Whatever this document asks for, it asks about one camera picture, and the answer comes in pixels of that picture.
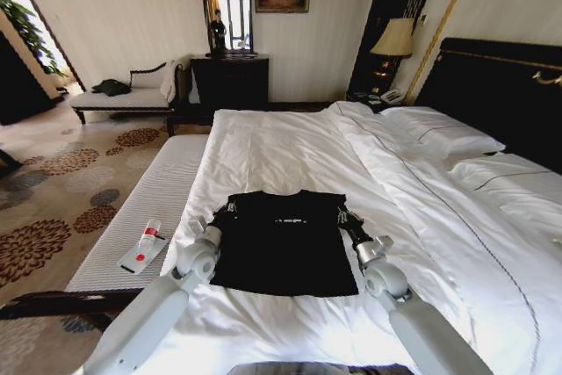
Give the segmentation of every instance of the white duvet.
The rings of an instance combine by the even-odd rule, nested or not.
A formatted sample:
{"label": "white duvet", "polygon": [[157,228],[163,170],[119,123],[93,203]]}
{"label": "white duvet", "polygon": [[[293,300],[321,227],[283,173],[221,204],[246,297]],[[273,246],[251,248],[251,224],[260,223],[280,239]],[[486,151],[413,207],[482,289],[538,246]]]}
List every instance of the white duvet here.
{"label": "white duvet", "polygon": [[[394,239],[389,260],[494,373],[557,373],[558,257],[461,192],[438,163],[403,162],[387,149],[411,154],[414,148],[400,140],[361,105],[339,103],[312,114],[219,111],[182,221],[199,214],[210,220],[238,192],[343,193],[347,207],[365,218],[367,233]],[[192,242],[182,227],[162,273]],[[359,295],[286,298],[200,285],[138,372],[222,375],[259,361],[399,363],[415,371],[385,311],[364,294],[346,234],[344,243]]]}

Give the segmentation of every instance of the white cushioned bench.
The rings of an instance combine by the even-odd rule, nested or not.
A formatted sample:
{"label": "white cushioned bench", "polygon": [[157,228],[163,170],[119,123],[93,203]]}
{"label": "white cushioned bench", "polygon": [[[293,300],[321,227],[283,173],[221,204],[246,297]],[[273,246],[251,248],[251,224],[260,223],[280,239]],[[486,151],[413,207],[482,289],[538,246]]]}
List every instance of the white cushioned bench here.
{"label": "white cushioned bench", "polygon": [[66,292],[140,289],[160,275],[167,247],[139,275],[119,268],[117,261],[140,239],[151,217],[162,221],[161,235],[172,238],[206,141],[207,135],[178,135],[166,141],[68,283]]}
{"label": "white cushioned bench", "polygon": [[127,94],[109,97],[86,91],[68,101],[83,125],[84,112],[172,112],[189,101],[193,85],[189,56],[130,74],[131,92]]}

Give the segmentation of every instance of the bed bench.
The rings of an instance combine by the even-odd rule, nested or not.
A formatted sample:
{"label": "bed bench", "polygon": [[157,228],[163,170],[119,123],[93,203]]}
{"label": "bed bench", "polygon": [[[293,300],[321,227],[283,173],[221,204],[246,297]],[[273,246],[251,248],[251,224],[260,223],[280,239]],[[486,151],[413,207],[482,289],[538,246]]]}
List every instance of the bed bench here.
{"label": "bed bench", "polygon": [[139,275],[117,266],[138,241],[150,217],[162,221],[171,239],[198,172],[208,135],[178,135],[166,141],[144,175],[97,240],[64,292],[20,296],[0,308],[0,320],[33,316],[81,315],[96,328],[111,323],[107,314],[124,309],[160,275],[166,248]]}

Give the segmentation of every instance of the white robotic arm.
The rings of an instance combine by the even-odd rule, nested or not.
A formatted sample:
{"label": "white robotic arm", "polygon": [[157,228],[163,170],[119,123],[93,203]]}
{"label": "white robotic arm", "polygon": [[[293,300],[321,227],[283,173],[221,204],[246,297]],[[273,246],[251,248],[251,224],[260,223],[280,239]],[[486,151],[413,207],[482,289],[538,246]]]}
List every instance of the white robotic arm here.
{"label": "white robotic arm", "polygon": [[[202,237],[180,252],[176,266],[150,283],[104,332],[96,349],[77,374],[126,375],[152,354],[187,307],[190,293],[213,275],[219,257],[222,225],[232,218],[226,207],[215,213]],[[406,276],[385,259],[393,242],[373,239],[363,221],[347,210],[340,227],[351,240],[367,292],[388,312],[394,332],[424,375],[493,375],[469,344],[429,303],[408,285]]]}
{"label": "white robotic arm", "polygon": [[213,274],[220,230],[208,226],[205,234],[180,252],[176,266],[168,274],[150,283],[119,314],[102,335],[82,373],[128,375],[144,364],[184,313],[191,292]]}
{"label": "white robotic arm", "polygon": [[353,242],[367,292],[388,312],[394,333],[424,375],[493,375],[471,346],[429,303],[408,285],[404,273],[386,261],[388,236],[374,240],[363,221],[347,210],[340,225]]}

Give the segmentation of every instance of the lamp shade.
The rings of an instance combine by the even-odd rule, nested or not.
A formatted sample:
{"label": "lamp shade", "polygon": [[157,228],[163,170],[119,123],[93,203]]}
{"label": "lamp shade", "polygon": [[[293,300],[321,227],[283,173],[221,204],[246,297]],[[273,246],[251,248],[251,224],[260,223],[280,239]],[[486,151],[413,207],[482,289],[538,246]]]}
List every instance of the lamp shade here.
{"label": "lamp shade", "polygon": [[388,21],[385,32],[371,53],[383,56],[409,56],[412,54],[412,18],[394,18]]}

